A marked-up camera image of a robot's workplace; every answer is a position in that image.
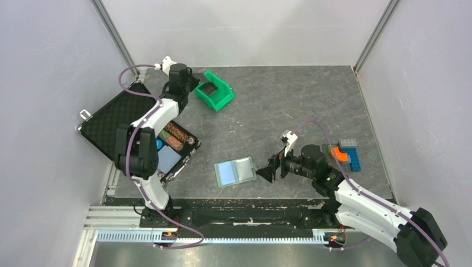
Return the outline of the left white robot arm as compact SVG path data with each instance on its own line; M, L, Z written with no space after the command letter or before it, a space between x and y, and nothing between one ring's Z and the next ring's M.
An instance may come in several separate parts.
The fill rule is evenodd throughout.
M156 102L141 118L118 126L114 163L136 185L145 206L155 210L154 220L166 227L174 222L175 212L167 207L170 196L157 177L159 157L156 137L182 113L188 104L189 93L198 86L200 79L190 67L173 61L169 56L162 63L151 65L151 68L163 71L169 80L160 96L124 88L127 93L150 97Z

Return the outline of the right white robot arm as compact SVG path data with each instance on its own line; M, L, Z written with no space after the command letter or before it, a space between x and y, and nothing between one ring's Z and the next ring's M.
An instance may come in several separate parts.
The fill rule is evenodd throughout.
M299 156L282 150L272 155L257 175L273 183L277 171L309 178L329 201L322 208L325 225L354 228L388 246L406 266L433 266L444 257L448 242L433 215L387 201L332 167L318 145L306 145Z

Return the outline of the green card holder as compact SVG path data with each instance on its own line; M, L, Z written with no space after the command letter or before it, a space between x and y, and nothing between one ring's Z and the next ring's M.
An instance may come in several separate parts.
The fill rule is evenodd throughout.
M257 179L257 164L250 156L217 163L214 170L219 188Z

